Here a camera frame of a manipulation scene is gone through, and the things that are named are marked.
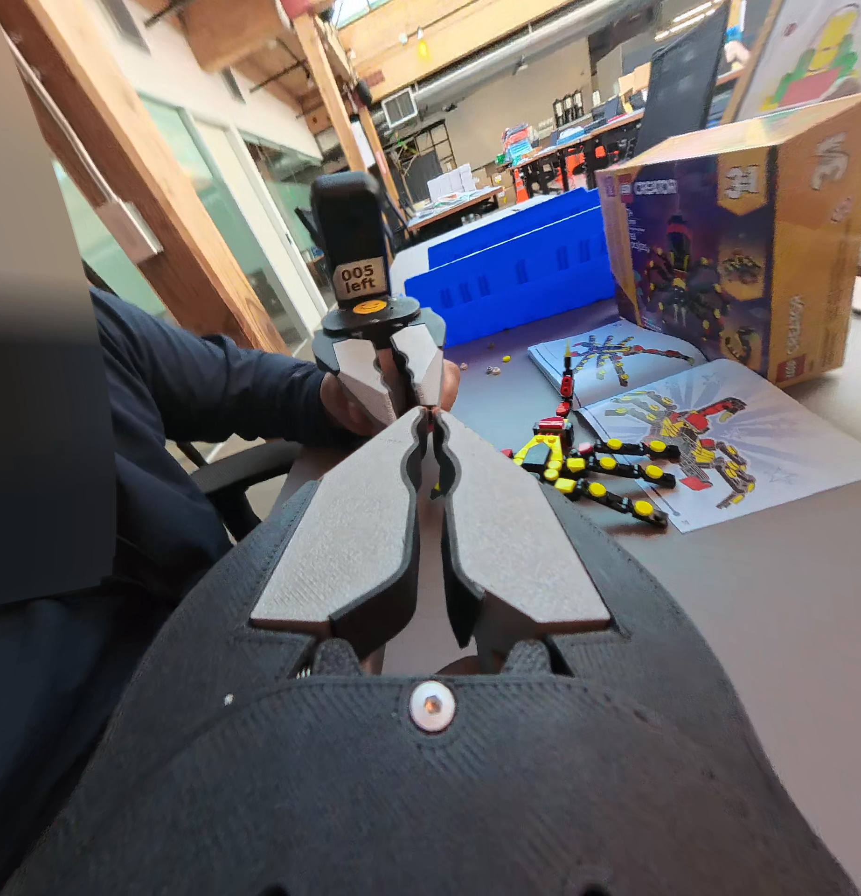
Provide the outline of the lego set cardboard box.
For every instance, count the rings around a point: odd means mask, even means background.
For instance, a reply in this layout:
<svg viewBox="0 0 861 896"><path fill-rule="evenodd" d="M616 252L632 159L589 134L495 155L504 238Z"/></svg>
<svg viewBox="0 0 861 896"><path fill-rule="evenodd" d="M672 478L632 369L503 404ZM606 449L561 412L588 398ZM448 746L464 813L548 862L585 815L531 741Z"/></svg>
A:
<svg viewBox="0 0 861 896"><path fill-rule="evenodd" d="M620 314L782 388L834 371L861 259L861 93L596 175Z"/></svg>

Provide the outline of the lego scorpion model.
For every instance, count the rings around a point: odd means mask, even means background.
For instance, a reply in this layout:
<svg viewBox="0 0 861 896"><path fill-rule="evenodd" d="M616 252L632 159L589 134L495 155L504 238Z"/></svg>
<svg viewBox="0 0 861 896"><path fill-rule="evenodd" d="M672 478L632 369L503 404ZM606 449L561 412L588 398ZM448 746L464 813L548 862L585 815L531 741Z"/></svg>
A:
<svg viewBox="0 0 861 896"><path fill-rule="evenodd" d="M502 453L543 486L572 502L585 499L659 531L668 527L668 515L651 501L620 496L599 477L672 489L677 486L677 478L659 462L677 461L680 451L675 446L658 440L623 442L616 438L575 442L573 424L566 417L556 416L539 420L533 437L521 449Z"/></svg>

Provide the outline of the metal bracket plate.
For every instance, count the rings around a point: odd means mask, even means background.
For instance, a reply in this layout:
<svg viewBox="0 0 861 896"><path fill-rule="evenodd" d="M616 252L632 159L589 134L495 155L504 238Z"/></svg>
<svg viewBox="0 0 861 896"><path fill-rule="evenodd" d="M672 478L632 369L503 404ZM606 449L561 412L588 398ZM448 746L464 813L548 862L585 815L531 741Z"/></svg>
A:
<svg viewBox="0 0 861 896"><path fill-rule="evenodd" d="M114 198L94 212L131 263L139 266L164 252L162 243L132 203Z"/></svg>

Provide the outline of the person's left forearm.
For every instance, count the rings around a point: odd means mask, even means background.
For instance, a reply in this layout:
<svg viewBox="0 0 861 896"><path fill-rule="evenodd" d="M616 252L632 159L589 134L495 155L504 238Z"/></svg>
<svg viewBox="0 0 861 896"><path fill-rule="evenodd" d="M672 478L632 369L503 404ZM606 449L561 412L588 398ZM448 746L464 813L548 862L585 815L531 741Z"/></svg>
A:
<svg viewBox="0 0 861 896"><path fill-rule="evenodd" d="M219 442L237 434L330 447L338 432L325 411L324 374L312 362L243 349L228 337L173 327L95 287L104 361L128 407L145 410L174 442Z"/></svg>

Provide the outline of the wooden workbench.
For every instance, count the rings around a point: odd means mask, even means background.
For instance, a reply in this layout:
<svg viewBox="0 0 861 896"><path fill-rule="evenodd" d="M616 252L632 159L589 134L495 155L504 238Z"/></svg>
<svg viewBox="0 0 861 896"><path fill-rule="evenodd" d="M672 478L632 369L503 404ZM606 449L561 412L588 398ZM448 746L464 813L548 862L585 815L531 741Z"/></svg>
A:
<svg viewBox="0 0 861 896"><path fill-rule="evenodd" d="M618 116L592 131L524 156L509 169L516 200L522 203L580 187L594 189L600 171L631 157L644 115L641 109Z"/></svg>

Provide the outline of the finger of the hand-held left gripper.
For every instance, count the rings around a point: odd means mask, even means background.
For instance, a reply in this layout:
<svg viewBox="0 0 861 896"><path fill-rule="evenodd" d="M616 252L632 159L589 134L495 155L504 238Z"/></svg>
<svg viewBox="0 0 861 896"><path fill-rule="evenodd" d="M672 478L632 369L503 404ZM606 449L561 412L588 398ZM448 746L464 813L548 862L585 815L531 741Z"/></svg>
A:
<svg viewBox="0 0 861 896"><path fill-rule="evenodd" d="M396 331L391 344L402 362L403 381L408 397L425 408L440 406L444 356L437 337L426 323L414 323Z"/></svg>
<svg viewBox="0 0 861 896"><path fill-rule="evenodd" d="M399 409L395 391L383 371L372 342L345 339L334 343L337 378L344 391L380 428L393 424Z"/></svg>

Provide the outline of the blue plastic bin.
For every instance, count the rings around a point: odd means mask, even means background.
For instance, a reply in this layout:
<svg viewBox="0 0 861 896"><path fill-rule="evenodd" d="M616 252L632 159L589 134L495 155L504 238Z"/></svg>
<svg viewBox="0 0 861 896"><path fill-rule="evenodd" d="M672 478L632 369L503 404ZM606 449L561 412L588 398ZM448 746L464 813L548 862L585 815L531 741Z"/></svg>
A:
<svg viewBox="0 0 861 896"><path fill-rule="evenodd" d="M615 292L599 192L576 189L428 249L407 297L446 323L446 346L546 319Z"/></svg>

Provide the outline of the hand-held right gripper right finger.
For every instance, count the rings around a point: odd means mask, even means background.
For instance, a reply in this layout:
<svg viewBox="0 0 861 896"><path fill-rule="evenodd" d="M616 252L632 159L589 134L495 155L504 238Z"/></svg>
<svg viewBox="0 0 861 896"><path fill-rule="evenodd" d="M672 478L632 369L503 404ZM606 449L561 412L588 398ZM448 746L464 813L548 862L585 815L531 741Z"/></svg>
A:
<svg viewBox="0 0 861 896"><path fill-rule="evenodd" d="M542 485L453 414L434 422L449 622L480 671L515 644L606 630L612 622Z"/></svg>

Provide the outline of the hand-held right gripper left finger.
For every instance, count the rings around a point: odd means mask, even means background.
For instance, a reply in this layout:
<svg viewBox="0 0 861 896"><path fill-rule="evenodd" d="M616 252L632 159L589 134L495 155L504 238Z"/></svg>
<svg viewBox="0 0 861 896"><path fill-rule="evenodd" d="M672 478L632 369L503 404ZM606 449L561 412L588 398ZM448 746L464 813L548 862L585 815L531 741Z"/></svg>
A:
<svg viewBox="0 0 861 896"><path fill-rule="evenodd" d="M405 628L417 605L427 424L425 409L411 409L306 490L253 626L341 639L359 659Z"/></svg>

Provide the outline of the thick wooden column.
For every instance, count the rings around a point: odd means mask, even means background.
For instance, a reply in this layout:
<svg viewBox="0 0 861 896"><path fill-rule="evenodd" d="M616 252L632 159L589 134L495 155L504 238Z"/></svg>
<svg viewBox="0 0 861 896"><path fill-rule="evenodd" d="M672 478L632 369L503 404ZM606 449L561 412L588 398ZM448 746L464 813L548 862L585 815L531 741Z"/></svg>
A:
<svg viewBox="0 0 861 896"><path fill-rule="evenodd" d="M290 351L82 2L0 1L44 140L91 206L131 203L162 247L134 261L172 318Z"/></svg>

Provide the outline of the black mesh office chair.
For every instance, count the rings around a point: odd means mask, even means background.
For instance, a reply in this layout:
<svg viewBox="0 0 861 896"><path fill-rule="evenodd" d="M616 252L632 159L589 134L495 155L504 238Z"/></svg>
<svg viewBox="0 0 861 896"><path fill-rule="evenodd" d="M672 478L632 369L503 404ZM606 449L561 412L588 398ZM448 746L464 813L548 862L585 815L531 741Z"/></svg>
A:
<svg viewBox="0 0 861 896"><path fill-rule="evenodd" d="M708 127L729 10L718 4L694 28L653 54L636 158L671 137Z"/></svg>

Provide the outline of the slim wooden post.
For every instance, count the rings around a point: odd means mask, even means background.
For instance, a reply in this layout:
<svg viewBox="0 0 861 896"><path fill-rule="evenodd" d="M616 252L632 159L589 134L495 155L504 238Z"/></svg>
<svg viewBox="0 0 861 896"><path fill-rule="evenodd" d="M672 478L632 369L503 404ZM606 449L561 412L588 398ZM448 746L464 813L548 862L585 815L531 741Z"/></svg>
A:
<svg viewBox="0 0 861 896"><path fill-rule="evenodd" d="M354 86L356 82L347 81L348 75L343 81L338 81L328 55L332 50L332 41L326 36L324 24L312 11L299 15L292 23L305 52L313 81L318 86L322 103L334 127L348 169L352 172L368 173L375 167L393 207L401 210L396 185L371 118L369 104L356 95ZM357 115L361 132L364 133L364 142L369 147L369 163L363 157L361 144L350 121L352 110Z"/></svg>

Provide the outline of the metal air duct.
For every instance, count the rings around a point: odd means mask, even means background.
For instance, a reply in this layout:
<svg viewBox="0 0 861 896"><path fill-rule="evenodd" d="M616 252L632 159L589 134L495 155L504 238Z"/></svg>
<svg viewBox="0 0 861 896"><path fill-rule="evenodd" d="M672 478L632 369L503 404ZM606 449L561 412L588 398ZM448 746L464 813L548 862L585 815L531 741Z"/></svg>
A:
<svg viewBox="0 0 861 896"><path fill-rule="evenodd" d="M416 106L437 106L451 98L464 98L475 88L495 79L518 63L529 62L548 51L560 49L574 39L641 13L649 1L581 2L540 25L529 25L525 33L496 49L460 63L455 69L419 83L413 91Z"/></svg>

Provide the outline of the lego instruction booklet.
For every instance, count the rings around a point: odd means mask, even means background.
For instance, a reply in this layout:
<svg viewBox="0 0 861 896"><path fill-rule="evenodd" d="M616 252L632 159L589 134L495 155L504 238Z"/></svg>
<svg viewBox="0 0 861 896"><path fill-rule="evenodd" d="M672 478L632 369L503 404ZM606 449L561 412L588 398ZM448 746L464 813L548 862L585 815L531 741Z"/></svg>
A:
<svg viewBox="0 0 861 896"><path fill-rule="evenodd" d="M575 442L677 447L677 461L659 462L677 478L672 489L599 479L620 496L648 499L680 532L861 481L860 442L736 360L708 361L689 342L622 319L567 340L573 409L595 433ZM565 343L527 351L558 389Z"/></svg>

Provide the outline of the instruction poster board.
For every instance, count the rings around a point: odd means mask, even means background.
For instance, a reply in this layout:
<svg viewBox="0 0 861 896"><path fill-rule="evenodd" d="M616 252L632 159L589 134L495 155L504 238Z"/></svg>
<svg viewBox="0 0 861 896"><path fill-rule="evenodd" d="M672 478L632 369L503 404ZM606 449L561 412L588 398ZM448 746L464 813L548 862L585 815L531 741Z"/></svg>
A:
<svg viewBox="0 0 861 896"><path fill-rule="evenodd" d="M775 1L721 122L859 92L861 1Z"/></svg>

